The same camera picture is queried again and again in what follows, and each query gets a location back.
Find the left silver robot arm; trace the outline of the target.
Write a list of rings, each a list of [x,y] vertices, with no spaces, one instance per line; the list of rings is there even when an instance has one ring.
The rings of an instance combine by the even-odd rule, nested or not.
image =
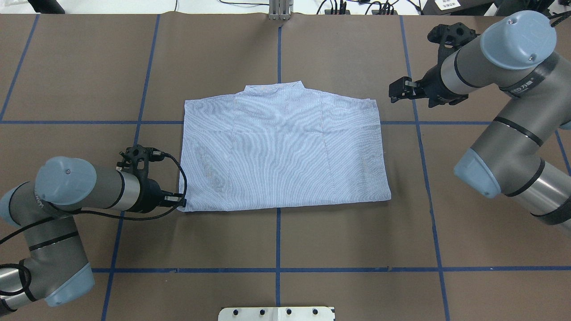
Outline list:
[[[129,220],[112,215],[149,213],[165,207],[168,213],[186,205],[183,191],[172,193],[149,179],[128,161],[128,171],[94,166],[79,158],[49,159],[34,181],[27,181],[1,198],[1,219],[17,230],[2,238],[5,243],[23,234],[30,256],[1,265],[1,315],[6,316],[35,301],[58,307],[89,293],[95,280],[74,218],[80,214]]]

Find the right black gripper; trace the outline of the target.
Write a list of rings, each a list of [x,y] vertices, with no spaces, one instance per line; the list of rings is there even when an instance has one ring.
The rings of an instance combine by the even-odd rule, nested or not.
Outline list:
[[[418,82],[412,81],[411,77],[397,79],[389,86],[388,97],[391,103],[404,99],[428,99],[429,108],[445,104],[454,106],[467,99],[466,94],[453,93],[444,85],[440,66],[429,69]]]

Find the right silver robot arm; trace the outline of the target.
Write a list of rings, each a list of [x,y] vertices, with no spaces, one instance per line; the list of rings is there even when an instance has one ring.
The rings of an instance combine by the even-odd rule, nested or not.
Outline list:
[[[414,81],[388,88],[395,103],[427,99],[430,108],[459,104],[489,85],[510,101],[455,165],[455,176],[484,197],[512,199],[542,223],[570,232],[570,175],[538,155],[557,129],[570,129],[570,62],[555,51],[548,17],[514,13],[477,34],[464,24],[440,24],[427,38],[437,64]]]

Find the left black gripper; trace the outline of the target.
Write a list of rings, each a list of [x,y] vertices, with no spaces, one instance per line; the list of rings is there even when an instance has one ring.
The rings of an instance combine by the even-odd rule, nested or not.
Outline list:
[[[163,192],[153,179],[140,181],[140,193],[136,201],[137,213],[149,213],[157,207],[185,208],[187,199],[184,193]]]

